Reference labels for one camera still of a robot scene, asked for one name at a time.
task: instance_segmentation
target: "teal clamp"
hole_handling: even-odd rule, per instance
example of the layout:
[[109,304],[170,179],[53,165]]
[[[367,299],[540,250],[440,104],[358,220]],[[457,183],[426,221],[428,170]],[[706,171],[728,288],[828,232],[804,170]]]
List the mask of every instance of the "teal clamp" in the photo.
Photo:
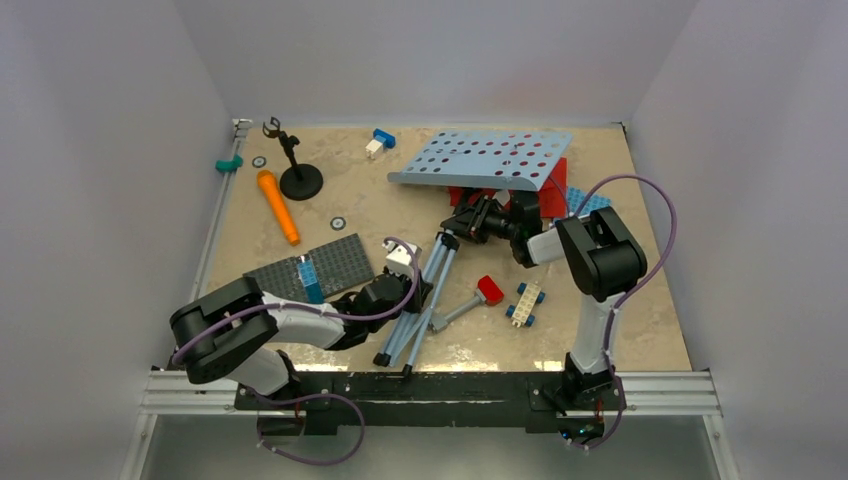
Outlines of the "teal clamp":
[[221,173],[230,173],[235,172],[244,165],[244,159],[241,158],[241,155],[234,155],[232,160],[218,160],[215,162],[215,170],[218,170]]

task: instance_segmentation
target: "metal washer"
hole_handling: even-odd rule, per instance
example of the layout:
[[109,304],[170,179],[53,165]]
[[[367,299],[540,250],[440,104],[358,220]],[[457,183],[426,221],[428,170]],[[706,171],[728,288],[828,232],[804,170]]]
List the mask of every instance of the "metal washer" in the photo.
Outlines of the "metal washer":
[[344,217],[333,217],[330,220],[330,228],[333,230],[341,230],[347,225],[347,221],[345,221]]

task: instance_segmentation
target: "floor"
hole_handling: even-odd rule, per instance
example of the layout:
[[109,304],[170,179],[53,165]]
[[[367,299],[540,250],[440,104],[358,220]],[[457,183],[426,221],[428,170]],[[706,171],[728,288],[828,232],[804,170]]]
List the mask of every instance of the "floor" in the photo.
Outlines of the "floor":
[[[382,270],[385,250],[382,239],[398,236],[424,248],[422,261],[433,246],[439,223],[451,215],[443,187],[389,183],[386,175],[399,171],[439,129],[391,128],[397,147],[376,160],[365,156],[373,129],[290,128],[301,144],[298,161],[318,167],[324,188],[314,198],[286,201],[302,238],[292,247],[283,236],[267,201],[256,186],[256,156],[267,159],[265,168],[277,177],[288,160],[276,140],[263,136],[261,128],[250,131],[242,152],[245,165],[238,171],[212,262],[208,290],[220,287],[243,273],[292,255],[358,233],[375,271]],[[559,131],[558,129],[525,129]],[[588,190],[615,173],[633,172],[633,163],[620,128],[573,128],[565,156],[568,184]],[[613,207],[641,244],[649,265],[658,258],[657,246],[637,183],[613,182],[602,189]],[[347,226],[330,227],[342,216]],[[485,245],[464,244],[457,255],[439,302],[448,311],[471,297],[477,280],[490,275],[506,293],[495,307],[478,307],[437,335],[428,333],[418,356],[419,371],[526,371],[559,370],[565,352],[574,341],[581,294],[574,286],[565,261],[525,269],[515,263],[509,245],[493,239]],[[520,282],[534,282],[547,293],[534,313],[531,328],[516,329],[504,315],[509,303],[518,301]],[[663,273],[635,295],[623,309],[617,339],[616,363],[621,370],[690,370],[677,314]],[[372,371],[371,360],[390,328],[369,337],[354,349],[326,352],[307,345],[277,344],[289,353],[301,370]]]

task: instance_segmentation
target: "white wall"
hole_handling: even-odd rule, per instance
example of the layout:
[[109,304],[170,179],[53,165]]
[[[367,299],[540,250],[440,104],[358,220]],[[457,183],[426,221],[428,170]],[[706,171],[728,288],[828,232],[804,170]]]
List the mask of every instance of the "white wall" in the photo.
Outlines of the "white wall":
[[227,107],[289,123],[630,118],[696,0],[175,0]]
[[229,115],[170,0],[0,2],[0,471],[116,478]]
[[[700,0],[632,124],[746,478],[848,470],[848,4]],[[664,207],[652,197],[658,238]]]

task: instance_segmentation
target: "wooden tabletop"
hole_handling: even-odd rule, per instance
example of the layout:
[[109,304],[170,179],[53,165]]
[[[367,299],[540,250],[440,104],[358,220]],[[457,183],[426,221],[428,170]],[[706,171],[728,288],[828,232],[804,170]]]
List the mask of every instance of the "wooden tabletop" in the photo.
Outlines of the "wooden tabletop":
[[[584,191],[604,177],[632,173],[633,163],[620,128],[570,128],[574,135],[565,156],[568,184]],[[389,183],[386,174],[399,171],[433,135],[436,128],[385,128],[397,138],[397,147],[376,160],[365,156],[373,128],[294,128],[301,144],[297,159],[318,167],[324,188],[302,202],[286,200],[301,235],[292,247],[256,186],[256,156],[267,159],[265,168],[278,178],[288,167],[276,140],[250,131],[242,156],[245,165],[234,179],[233,190],[212,261],[207,291],[235,280],[243,273],[292,255],[301,255],[325,243],[358,233],[375,272],[382,270],[386,251],[381,243],[393,235],[424,249],[422,264],[433,247],[439,224],[451,215],[443,187]],[[632,180],[609,184],[601,193],[612,200],[616,212],[641,244],[653,265],[659,257],[639,186]],[[330,227],[341,216],[347,226]],[[463,242],[438,310],[447,312],[471,298],[477,280],[490,275],[506,294],[494,307],[477,307],[439,334],[427,333],[418,355],[418,371],[528,371],[559,370],[577,330],[581,294],[564,260],[525,269],[512,258],[508,242],[493,238],[485,245]],[[521,282],[534,282],[546,292],[545,302],[534,309],[530,328],[515,328],[504,312],[516,303]],[[689,359],[665,275],[661,272],[622,309],[616,343],[616,363],[628,371],[690,370]],[[387,325],[363,345],[341,352],[296,344],[271,344],[289,353],[300,370],[383,370],[371,363],[391,330]]]

